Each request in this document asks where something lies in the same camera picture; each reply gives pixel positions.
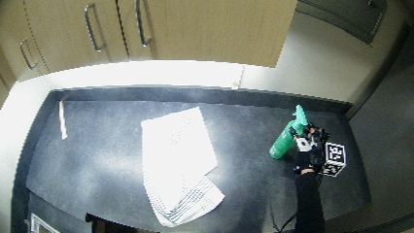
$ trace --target wooden cabinet door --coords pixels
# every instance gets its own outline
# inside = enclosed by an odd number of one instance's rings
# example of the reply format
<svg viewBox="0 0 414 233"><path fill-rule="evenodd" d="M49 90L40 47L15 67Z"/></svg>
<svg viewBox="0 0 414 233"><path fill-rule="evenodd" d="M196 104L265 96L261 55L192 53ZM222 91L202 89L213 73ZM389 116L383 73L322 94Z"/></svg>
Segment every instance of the wooden cabinet door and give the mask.
<svg viewBox="0 0 414 233"><path fill-rule="evenodd" d="M19 81L48 74L25 20L23 1L0 1L0 50Z"/></svg>
<svg viewBox="0 0 414 233"><path fill-rule="evenodd" d="M128 60L113 0L24 2L51 72Z"/></svg>
<svg viewBox="0 0 414 233"><path fill-rule="evenodd" d="M137 4L145 39L137 27ZM228 61L274 67L297 0L119 1L132 60Z"/></svg>

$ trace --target green spray bottle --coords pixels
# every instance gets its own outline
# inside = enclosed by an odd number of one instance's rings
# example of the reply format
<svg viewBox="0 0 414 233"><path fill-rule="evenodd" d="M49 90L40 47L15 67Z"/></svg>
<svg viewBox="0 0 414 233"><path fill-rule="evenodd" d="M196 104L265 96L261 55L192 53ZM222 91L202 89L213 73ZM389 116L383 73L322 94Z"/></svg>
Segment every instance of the green spray bottle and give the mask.
<svg viewBox="0 0 414 233"><path fill-rule="evenodd" d="M281 133L269 150L270 156L276 159L284 156L289 148L296 143L296 140L293 139L293 136L290 134L290 127L293 127L297 130L298 135L301 135L302 127L308 125L308 120L301 105L297 105L297 112L294 113L294 116L297 116L297 119L289 122L284 129L284 132Z"/></svg>

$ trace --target white towel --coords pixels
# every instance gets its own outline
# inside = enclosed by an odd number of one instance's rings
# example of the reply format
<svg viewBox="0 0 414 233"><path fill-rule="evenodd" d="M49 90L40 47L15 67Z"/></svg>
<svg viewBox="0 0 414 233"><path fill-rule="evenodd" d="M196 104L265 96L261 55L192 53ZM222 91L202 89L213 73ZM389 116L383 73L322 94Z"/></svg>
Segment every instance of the white towel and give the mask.
<svg viewBox="0 0 414 233"><path fill-rule="evenodd" d="M224 194L205 177L217 166L200 108L141 122L144 186L157 219L180 225L212 211Z"/></svg>

